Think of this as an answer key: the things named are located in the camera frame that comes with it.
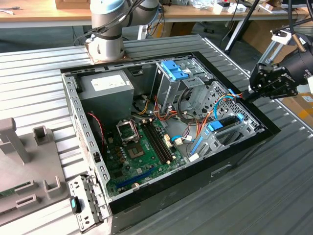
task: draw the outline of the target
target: motherboard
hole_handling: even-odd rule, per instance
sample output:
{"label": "motherboard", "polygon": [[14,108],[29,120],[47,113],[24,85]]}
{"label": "motherboard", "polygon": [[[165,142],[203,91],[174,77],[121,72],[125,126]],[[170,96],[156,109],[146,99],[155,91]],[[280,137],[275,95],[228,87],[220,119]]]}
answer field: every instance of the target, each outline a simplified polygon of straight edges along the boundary
{"label": "motherboard", "polygon": [[107,189],[111,197],[186,164],[174,146],[165,145],[166,132],[159,120],[133,125],[139,135],[138,141],[123,144],[124,138],[136,134],[131,128],[122,129],[122,133],[114,128],[105,135],[106,166],[111,176]]}

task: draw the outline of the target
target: chipset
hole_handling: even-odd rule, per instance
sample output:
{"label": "chipset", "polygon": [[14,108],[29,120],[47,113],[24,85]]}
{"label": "chipset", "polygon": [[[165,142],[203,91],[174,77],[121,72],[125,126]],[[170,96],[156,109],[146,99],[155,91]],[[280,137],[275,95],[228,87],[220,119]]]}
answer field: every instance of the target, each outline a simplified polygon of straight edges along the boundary
{"label": "chipset", "polygon": [[126,147],[126,149],[132,159],[140,157],[145,154],[139,143],[130,144]]}

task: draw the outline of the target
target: yellow wire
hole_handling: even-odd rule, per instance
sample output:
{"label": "yellow wire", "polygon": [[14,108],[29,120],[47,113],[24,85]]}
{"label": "yellow wire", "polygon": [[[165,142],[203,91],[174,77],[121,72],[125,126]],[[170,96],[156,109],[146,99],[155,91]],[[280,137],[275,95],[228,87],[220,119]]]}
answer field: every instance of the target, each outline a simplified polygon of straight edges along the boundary
{"label": "yellow wire", "polygon": [[147,108],[148,108],[148,101],[146,101],[145,108],[144,108],[141,112],[139,112],[138,114],[139,114],[139,115],[144,114],[144,113],[147,111]]}

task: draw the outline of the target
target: expansion slot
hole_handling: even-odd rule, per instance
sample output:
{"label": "expansion slot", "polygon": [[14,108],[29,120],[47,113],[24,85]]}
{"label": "expansion slot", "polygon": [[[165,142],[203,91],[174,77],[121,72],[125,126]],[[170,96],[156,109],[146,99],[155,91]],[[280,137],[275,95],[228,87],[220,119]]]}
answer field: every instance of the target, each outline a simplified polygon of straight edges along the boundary
{"label": "expansion slot", "polygon": [[173,157],[170,151],[165,146],[163,140],[159,137],[157,131],[151,123],[147,123],[141,126],[143,132],[148,138],[150,144],[155,150],[158,158],[160,159],[162,164],[168,163],[168,161],[172,161]]}
{"label": "expansion slot", "polygon": [[155,171],[155,170],[156,170],[156,167],[153,167],[153,168],[149,169],[148,171],[146,171],[146,172],[144,172],[144,173],[142,173],[140,175],[137,175],[137,176],[135,176],[135,177],[133,177],[131,179],[128,179],[128,180],[126,180],[126,181],[124,181],[122,183],[117,184],[116,188],[125,187],[126,185],[130,185],[132,183],[138,182],[139,180],[142,180],[142,179],[148,177],[149,175],[151,175],[152,172]]}

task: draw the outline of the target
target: green circuit board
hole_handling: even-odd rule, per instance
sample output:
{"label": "green circuit board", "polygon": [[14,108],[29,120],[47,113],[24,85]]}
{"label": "green circuit board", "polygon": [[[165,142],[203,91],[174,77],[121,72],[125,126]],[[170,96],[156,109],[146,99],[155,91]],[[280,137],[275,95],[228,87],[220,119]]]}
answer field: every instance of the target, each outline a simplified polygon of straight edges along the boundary
{"label": "green circuit board", "polygon": [[[154,120],[153,126],[158,129],[158,131],[162,132],[161,136],[166,134],[159,120]],[[106,166],[111,177],[110,181],[107,183],[110,197],[116,196],[132,188],[131,186],[133,183],[121,188],[117,187],[118,184],[125,182],[126,180],[147,173],[148,175],[146,177],[135,182],[142,184],[177,169],[186,163],[177,149],[169,149],[176,159],[170,164],[162,164],[140,124],[137,123],[136,128],[140,136],[139,142],[129,142],[127,146],[122,145],[122,140],[116,128],[108,131],[105,135],[108,144]]]}

